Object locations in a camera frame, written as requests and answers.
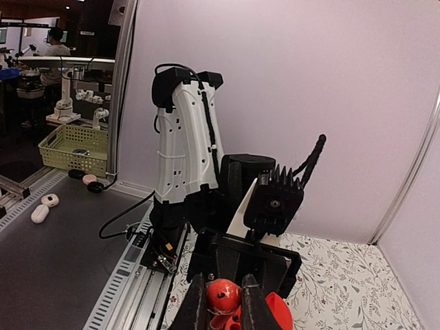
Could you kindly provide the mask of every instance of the man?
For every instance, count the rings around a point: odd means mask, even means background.
[[[44,54],[44,56],[70,56],[70,50],[63,44],[61,39],[63,38],[63,30],[59,27],[53,27],[49,31],[49,43],[50,47]],[[41,84],[43,86],[52,86],[61,84],[61,71],[59,68],[40,69]]]
[[[70,50],[61,43],[64,31],[59,27],[53,27],[49,31],[50,46],[44,56],[70,56]],[[40,68],[40,81],[45,88],[45,101],[49,108],[53,108],[54,103],[61,97],[61,70],[57,67]],[[25,129],[32,127],[31,122],[26,120],[21,123]]]

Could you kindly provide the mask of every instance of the floral tablecloth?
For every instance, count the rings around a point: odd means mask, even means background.
[[[162,329],[172,323],[189,284],[195,244],[184,248]],[[280,246],[300,253],[298,280],[286,302],[295,330],[423,329],[379,249],[372,245],[284,234]]]

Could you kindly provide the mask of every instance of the screw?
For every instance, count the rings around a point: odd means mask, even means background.
[[[273,208],[279,208],[280,205],[281,205],[280,201],[277,201],[276,199],[270,202],[270,206]]]

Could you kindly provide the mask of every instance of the computer mouse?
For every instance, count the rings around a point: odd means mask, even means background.
[[[60,203],[60,199],[55,194],[49,194],[41,197],[41,203],[46,205],[48,208],[53,208]]]
[[[33,223],[42,223],[44,219],[46,219],[49,214],[49,208],[47,205],[40,204],[36,207],[34,212],[30,215],[30,218]]]

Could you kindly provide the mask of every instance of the green basket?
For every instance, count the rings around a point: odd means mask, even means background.
[[[105,177],[107,171],[107,132],[79,126],[62,125],[38,144],[46,166],[70,170],[77,168],[86,173]],[[88,155],[74,153],[76,149]]]

